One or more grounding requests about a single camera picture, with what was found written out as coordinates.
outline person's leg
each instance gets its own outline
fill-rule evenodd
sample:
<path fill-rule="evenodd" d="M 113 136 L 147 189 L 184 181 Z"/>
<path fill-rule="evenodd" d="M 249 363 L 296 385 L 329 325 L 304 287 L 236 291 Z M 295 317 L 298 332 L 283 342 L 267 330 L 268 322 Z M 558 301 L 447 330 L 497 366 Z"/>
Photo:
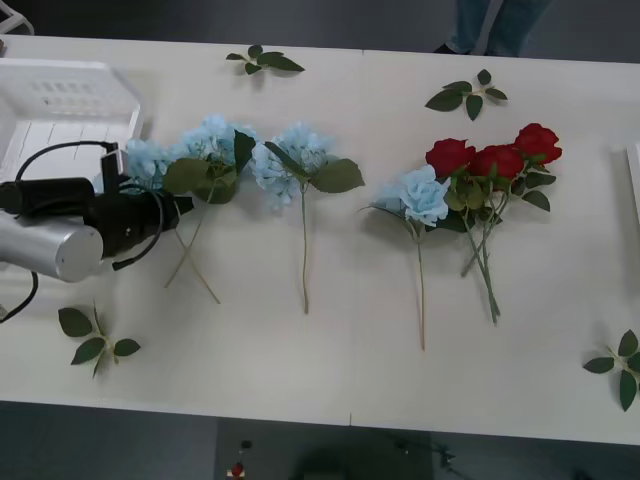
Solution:
<path fill-rule="evenodd" d="M 487 43 L 487 55 L 518 57 L 529 32 L 552 0 L 504 0 Z"/>
<path fill-rule="evenodd" d="M 456 27 L 447 47 L 456 53 L 468 53 L 476 46 L 491 0 L 456 0 Z"/>

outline flower bouquet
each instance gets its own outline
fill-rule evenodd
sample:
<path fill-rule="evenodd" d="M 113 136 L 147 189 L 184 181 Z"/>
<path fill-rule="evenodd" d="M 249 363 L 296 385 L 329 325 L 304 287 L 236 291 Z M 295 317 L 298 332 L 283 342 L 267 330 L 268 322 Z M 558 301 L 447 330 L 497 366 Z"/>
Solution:
<path fill-rule="evenodd" d="M 500 308 L 493 291 L 487 241 L 514 198 L 551 211 L 540 187 L 556 181 L 547 165 L 562 155 L 558 141 L 551 130 L 532 123 L 520 131 L 513 144 L 491 145 L 476 152 L 475 147 L 466 146 L 466 140 L 447 139 L 436 142 L 426 154 L 438 180 L 448 182 L 444 199 L 450 213 L 442 226 L 466 233 L 472 248 L 472 258 L 461 275 L 466 276 L 473 264 L 478 264 L 494 324 Z M 481 230 L 479 240 L 474 236 L 476 225 Z"/>

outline red object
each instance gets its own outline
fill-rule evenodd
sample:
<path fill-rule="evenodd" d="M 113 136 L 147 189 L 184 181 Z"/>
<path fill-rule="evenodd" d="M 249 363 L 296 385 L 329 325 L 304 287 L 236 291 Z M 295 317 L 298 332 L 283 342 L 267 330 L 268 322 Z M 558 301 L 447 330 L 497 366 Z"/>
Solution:
<path fill-rule="evenodd" d="M 467 147 L 466 140 L 438 140 L 427 152 L 427 163 L 436 171 L 436 177 L 447 178 L 460 167 L 469 165 L 476 155 L 476 147 Z"/>
<path fill-rule="evenodd" d="M 498 176 L 513 179 L 524 168 L 522 156 L 512 145 L 491 145 L 477 153 L 469 165 L 472 175 L 486 177 L 493 164 L 498 166 Z"/>
<path fill-rule="evenodd" d="M 239 477 L 243 472 L 244 466 L 240 462 L 236 463 L 231 469 L 231 475 L 233 475 L 234 477 Z"/>
<path fill-rule="evenodd" d="M 532 123 L 520 130 L 514 145 L 530 156 L 545 154 L 547 158 L 540 162 L 545 164 L 557 160 L 562 155 L 562 149 L 555 146 L 558 141 L 558 136 L 552 130 L 544 128 L 539 123 Z"/>

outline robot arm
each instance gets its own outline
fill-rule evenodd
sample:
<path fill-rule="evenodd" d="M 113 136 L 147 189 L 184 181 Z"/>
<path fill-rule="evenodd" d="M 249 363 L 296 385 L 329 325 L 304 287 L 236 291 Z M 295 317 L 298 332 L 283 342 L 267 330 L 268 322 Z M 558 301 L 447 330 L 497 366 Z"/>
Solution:
<path fill-rule="evenodd" d="M 114 143 L 90 142 L 107 150 L 101 162 L 103 194 L 97 195 L 86 178 L 22 180 L 29 164 L 44 153 L 85 143 L 47 147 L 22 165 L 16 181 L 0 184 L 0 266 L 6 262 L 23 267 L 34 280 L 30 296 L 19 307 L 3 315 L 0 306 L 0 323 L 32 300 L 37 274 L 79 282 L 97 273 L 105 260 L 153 237 L 139 255 L 113 263 L 114 270 L 127 267 L 193 209 L 188 197 L 127 185 L 126 157 Z"/>

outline white plastic basket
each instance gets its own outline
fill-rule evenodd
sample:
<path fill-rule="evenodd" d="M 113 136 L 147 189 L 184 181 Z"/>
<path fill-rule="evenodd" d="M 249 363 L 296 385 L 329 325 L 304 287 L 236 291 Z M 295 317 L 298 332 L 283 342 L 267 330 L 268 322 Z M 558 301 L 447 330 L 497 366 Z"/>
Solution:
<path fill-rule="evenodd" d="M 122 146 L 140 135 L 140 95 L 103 63 L 0 59 L 0 181 L 45 148 L 75 140 Z M 39 158 L 24 178 L 86 177 L 100 171 L 103 150 L 80 146 Z"/>

